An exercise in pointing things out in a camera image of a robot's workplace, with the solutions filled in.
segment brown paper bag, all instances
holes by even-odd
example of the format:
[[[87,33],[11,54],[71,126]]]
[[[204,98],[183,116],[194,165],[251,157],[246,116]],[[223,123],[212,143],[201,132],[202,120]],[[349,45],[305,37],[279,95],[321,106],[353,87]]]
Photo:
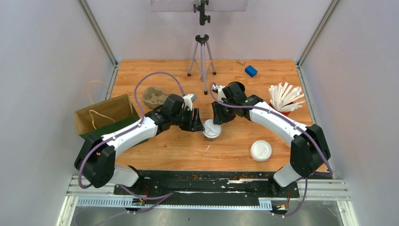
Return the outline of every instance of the brown paper bag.
[[[93,82],[103,84],[111,96],[108,87],[103,82],[91,81],[88,85]],[[113,133],[139,119],[129,96],[124,94],[75,111],[75,128],[79,136],[86,139],[93,133],[99,136]]]

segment white cable clip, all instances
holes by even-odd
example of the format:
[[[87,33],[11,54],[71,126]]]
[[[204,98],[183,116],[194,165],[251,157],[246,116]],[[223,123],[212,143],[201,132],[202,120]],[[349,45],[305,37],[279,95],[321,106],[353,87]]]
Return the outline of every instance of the white cable clip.
[[[297,128],[298,126],[299,126],[298,123],[295,123],[294,129],[296,130],[296,128]]]

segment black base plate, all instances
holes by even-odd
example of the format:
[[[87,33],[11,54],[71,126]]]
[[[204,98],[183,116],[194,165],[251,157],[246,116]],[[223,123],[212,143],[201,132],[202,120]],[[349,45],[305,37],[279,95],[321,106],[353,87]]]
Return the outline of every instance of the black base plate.
[[[243,181],[229,183],[229,180],[268,179],[275,172],[232,172],[232,171],[140,171],[145,177],[144,185],[148,186],[149,196],[155,197],[175,192],[163,204],[170,205],[229,205],[256,206],[260,197],[299,198],[296,182],[291,183],[278,194],[270,191],[268,180]],[[212,192],[212,193],[178,193],[178,192]],[[123,189],[115,187],[114,194],[127,195]],[[137,194],[144,195],[144,189]],[[157,200],[146,201],[154,204]]]

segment gray floor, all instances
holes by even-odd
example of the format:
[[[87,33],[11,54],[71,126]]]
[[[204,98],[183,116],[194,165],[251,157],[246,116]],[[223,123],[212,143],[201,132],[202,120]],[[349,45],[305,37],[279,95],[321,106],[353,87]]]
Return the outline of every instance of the gray floor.
[[[299,202],[291,201],[293,210]],[[76,224],[94,226],[112,215],[125,211],[122,208],[78,208]],[[102,226],[343,226],[336,202],[307,201],[294,216],[280,219],[268,211],[245,210],[172,210],[153,209],[142,214],[123,214]]]

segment paper bag handle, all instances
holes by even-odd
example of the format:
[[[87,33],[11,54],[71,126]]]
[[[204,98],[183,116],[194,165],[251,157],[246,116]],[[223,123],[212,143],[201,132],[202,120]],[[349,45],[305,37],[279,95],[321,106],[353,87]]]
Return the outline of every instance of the paper bag handle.
[[[110,117],[108,117],[108,116],[105,116],[105,115],[103,115],[103,114],[100,114],[100,113],[96,112],[95,110],[89,110],[88,113],[90,114],[90,117],[91,117],[91,124],[93,125],[94,129],[97,129],[97,127],[94,125],[94,118],[93,118],[92,112],[94,112],[94,113],[96,113],[96,114],[98,114],[98,115],[100,115],[100,116],[103,116],[103,117],[106,118],[106,119],[109,119],[109,120],[112,120],[113,122],[115,122],[114,119],[112,119],[112,118],[110,118]]]
[[[94,104],[94,102],[93,102],[93,100],[91,99],[90,92],[89,92],[89,90],[88,90],[88,85],[89,85],[90,83],[94,83],[94,82],[98,82],[98,83],[103,84],[103,85],[105,86],[105,88],[107,89],[108,94],[109,94],[110,97],[111,97],[110,89],[108,88],[108,86],[107,86],[105,83],[103,83],[102,81],[97,81],[97,80],[89,81],[89,82],[87,83],[87,85],[86,85],[86,90],[87,90],[87,92],[88,92],[88,98],[90,99],[90,102],[91,102],[92,105]]]

